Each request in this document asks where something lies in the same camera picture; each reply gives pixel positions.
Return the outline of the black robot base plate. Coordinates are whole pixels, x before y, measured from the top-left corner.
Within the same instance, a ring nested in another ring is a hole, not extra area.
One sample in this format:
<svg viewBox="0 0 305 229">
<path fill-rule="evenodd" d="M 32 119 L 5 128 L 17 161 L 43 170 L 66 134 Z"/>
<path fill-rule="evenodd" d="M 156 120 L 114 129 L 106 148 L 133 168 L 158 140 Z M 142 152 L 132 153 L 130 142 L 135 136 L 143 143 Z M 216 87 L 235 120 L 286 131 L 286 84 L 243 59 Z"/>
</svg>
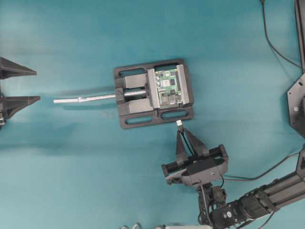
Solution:
<svg viewBox="0 0 305 229">
<path fill-rule="evenodd" d="M 305 137 L 305 74 L 288 90 L 288 110 L 290 126 Z"/>
</svg>

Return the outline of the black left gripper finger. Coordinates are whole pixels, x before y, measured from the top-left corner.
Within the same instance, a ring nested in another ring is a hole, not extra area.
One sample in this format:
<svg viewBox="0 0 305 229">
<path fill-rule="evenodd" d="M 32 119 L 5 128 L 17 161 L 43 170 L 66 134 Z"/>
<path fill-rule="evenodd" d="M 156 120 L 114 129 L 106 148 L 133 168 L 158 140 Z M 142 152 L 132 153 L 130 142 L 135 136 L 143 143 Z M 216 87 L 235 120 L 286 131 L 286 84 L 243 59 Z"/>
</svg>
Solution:
<svg viewBox="0 0 305 229">
<path fill-rule="evenodd" d="M 0 58 L 0 78 L 37 75 L 37 72 L 3 57 Z"/>
<path fill-rule="evenodd" d="M 10 119 L 14 114 L 23 108 L 40 100 L 40 96 L 12 96 L 0 97 L 0 118 Z"/>
</svg>

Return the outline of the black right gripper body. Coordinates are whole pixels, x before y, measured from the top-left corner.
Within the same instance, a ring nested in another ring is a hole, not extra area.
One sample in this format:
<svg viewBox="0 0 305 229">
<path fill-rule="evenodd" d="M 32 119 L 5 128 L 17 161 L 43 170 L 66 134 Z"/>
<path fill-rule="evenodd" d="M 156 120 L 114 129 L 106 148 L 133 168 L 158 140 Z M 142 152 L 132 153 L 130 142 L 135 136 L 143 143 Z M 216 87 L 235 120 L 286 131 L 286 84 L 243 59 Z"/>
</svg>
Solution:
<svg viewBox="0 0 305 229">
<path fill-rule="evenodd" d="M 228 170 L 229 157 L 224 145 L 210 149 L 204 156 L 190 156 L 182 163 L 172 162 L 161 165 L 168 185 L 183 184 L 199 187 L 219 180 Z"/>
</svg>

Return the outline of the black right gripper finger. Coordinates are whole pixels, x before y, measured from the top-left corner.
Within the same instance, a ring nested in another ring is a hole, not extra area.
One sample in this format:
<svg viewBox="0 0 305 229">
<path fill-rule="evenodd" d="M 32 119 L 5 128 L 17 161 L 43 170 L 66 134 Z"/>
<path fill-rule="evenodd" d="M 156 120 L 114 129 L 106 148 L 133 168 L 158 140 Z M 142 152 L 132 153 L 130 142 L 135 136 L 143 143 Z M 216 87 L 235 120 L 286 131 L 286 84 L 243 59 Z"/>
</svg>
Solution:
<svg viewBox="0 0 305 229">
<path fill-rule="evenodd" d="M 176 162 L 177 163 L 184 163 L 186 161 L 186 151 L 185 147 L 182 141 L 182 138 L 180 136 L 180 131 L 177 131 L 177 136 L 176 136 Z"/>
<path fill-rule="evenodd" d="M 209 156 L 209 149 L 206 147 L 205 143 L 194 136 L 187 128 L 184 129 L 186 136 L 190 142 L 193 152 L 196 156 Z"/>
</svg>

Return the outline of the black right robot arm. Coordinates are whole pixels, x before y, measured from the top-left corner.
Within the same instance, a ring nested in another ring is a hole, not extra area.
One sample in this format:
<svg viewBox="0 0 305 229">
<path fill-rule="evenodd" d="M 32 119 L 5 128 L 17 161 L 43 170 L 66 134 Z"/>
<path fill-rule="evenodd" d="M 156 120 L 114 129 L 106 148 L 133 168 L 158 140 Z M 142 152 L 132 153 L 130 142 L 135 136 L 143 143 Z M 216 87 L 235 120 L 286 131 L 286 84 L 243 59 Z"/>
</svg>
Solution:
<svg viewBox="0 0 305 229">
<path fill-rule="evenodd" d="M 282 207 L 305 197 L 304 150 L 298 153 L 294 172 L 227 203 L 225 189 L 212 185 L 216 180 L 224 181 L 229 162 L 225 147 L 207 149 L 182 126 L 178 127 L 176 139 L 176 160 L 162 165 L 163 174 L 168 185 L 183 184 L 198 192 L 200 225 L 241 229 L 259 218 L 272 217 Z"/>
</svg>

